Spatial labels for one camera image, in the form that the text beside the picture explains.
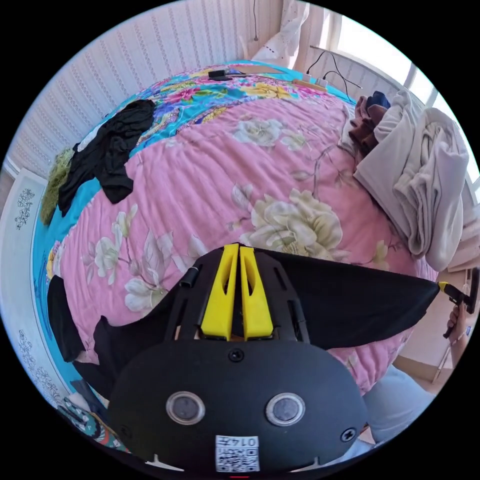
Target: window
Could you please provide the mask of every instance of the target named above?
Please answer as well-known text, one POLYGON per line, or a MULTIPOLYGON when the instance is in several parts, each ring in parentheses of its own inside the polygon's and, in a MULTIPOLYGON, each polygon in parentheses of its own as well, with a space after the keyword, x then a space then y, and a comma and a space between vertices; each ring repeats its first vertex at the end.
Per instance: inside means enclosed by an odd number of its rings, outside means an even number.
POLYGON ((328 40, 321 48, 354 57, 354 60, 363 61, 367 67, 374 67, 385 73, 397 83, 398 88, 403 86, 409 89, 422 104, 439 109, 457 123, 469 155, 467 172, 471 184, 470 191, 474 202, 480 203, 480 171, 474 154, 452 109, 432 82, 408 57, 380 35, 345 15, 332 11, 328 13, 329 22, 325 25, 328 29, 328 40))
MULTIPOLYGON (((480 179, 480 171, 479 171, 479 167, 477 165, 477 162, 475 161, 474 153, 473 153, 472 149, 470 148, 470 144, 467 140, 467 137, 466 137, 462 127, 460 126, 457 118, 455 117, 454 113, 452 112, 452 109, 447 105, 447 102, 445 101, 445 99, 440 94, 438 94, 436 96, 436 99, 433 102, 433 107, 435 107, 436 109, 439 109, 441 112, 443 112, 445 115, 447 115, 454 122, 457 123, 458 128, 460 129, 460 135, 463 138, 463 141, 465 142, 466 149, 468 151, 468 166, 467 166, 468 176, 470 177, 470 180, 471 180, 472 184, 474 184, 475 182, 477 182, 480 179)), ((477 199, 479 198, 479 195, 480 195, 479 188, 480 188, 480 185, 479 185, 479 187, 477 187, 477 190, 475 191, 475 195, 476 195, 477 199)))
POLYGON ((423 103, 426 104, 434 91, 432 82, 425 76, 425 74, 416 69, 415 77, 411 83, 410 91, 423 103))
POLYGON ((403 85, 412 62, 391 43, 345 15, 341 17, 340 38, 336 48, 385 72, 403 85))

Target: white curtain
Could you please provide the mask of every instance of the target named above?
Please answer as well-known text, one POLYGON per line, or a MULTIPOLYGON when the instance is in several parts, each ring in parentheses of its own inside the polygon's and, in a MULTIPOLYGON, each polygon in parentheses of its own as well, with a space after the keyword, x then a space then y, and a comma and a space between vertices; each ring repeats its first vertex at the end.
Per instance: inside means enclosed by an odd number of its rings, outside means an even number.
POLYGON ((299 54, 302 25, 309 16, 310 8, 310 4, 303 1, 283 0, 280 31, 251 59, 293 69, 299 54))
POLYGON ((449 272, 480 267, 480 205, 463 212, 463 231, 460 243, 450 264, 449 272))
POLYGON ((332 12, 298 0, 283 0, 280 31, 252 57, 305 72, 319 52, 310 45, 327 48, 332 12))

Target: person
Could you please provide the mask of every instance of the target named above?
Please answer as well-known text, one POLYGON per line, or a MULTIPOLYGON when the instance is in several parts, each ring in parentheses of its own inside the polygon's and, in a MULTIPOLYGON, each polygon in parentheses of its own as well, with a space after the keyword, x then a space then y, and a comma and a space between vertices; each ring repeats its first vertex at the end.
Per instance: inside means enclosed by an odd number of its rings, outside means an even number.
MULTIPOLYGON (((468 343, 465 304, 453 307, 447 327, 452 328, 448 340, 451 362, 455 368, 468 343)), ((434 398, 435 395, 424 390, 412 377, 390 365, 386 374, 363 396, 368 411, 368 426, 375 444, 357 438, 343 456, 320 467, 351 460, 393 439, 410 426, 434 398)))

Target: yellow plastic part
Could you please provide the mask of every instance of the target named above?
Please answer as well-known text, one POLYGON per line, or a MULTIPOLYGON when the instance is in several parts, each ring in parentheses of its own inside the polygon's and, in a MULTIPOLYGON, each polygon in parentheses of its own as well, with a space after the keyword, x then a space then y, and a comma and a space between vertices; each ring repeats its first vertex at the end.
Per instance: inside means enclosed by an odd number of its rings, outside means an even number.
POLYGON ((243 336, 245 340, 270 337, 274 325, 253 248, 240 247, 240 277, 243 336))
POLYGON ((449 283, 447 281, 439 281, 438 282, 438 286, 440 287, 440 290, 442 292, 445 292, 445 287, 448 285, 449 283))
POLYGON ((201 331, 208 337, 221 337, 230 341, 234 316, 235 282, 239 245, 225 245, 218 265, 218 271, 211 287, 201 331))

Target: pink floral comforter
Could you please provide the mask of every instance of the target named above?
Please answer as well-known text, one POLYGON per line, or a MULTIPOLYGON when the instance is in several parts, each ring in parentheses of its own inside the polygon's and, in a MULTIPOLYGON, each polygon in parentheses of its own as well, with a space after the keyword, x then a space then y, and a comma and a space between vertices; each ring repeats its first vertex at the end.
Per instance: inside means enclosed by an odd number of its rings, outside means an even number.
MULTIPOLYGON (((98 361, 101 316, 139 320, 198 257, 233 242, 434 280, 352 177, 354 159, 337 147, 344 112, 340 99, 303 89, 225 109, 135 154, 133 193, 115 205, 97 193, 55 257, 81 360, 98 361)), ((410 333, 330 352, 367 392, 410 333)))

